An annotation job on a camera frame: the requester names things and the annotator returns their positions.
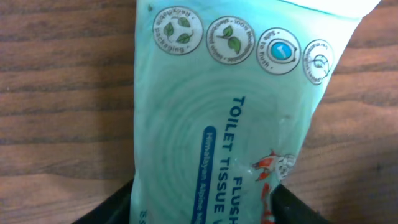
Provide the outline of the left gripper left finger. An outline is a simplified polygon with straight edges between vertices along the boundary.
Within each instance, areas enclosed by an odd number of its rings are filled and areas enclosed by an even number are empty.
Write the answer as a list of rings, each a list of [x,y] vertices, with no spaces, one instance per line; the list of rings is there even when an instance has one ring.
[[[72,224],[129,224],[133,180]]]

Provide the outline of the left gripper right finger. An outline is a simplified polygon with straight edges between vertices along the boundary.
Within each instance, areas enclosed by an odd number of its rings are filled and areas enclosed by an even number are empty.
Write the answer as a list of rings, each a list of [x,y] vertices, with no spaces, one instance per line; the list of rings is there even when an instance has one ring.
[[[271,193],[271,207],[276,224],[331,224],[282,184]]]

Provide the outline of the teal toilet tissue pack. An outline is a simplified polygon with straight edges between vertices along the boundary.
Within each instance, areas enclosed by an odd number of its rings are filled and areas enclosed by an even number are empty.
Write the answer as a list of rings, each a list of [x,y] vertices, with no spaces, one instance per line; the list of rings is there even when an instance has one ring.
[[[274,223],[271,194],[378,0],[138,0],[131,223]]]

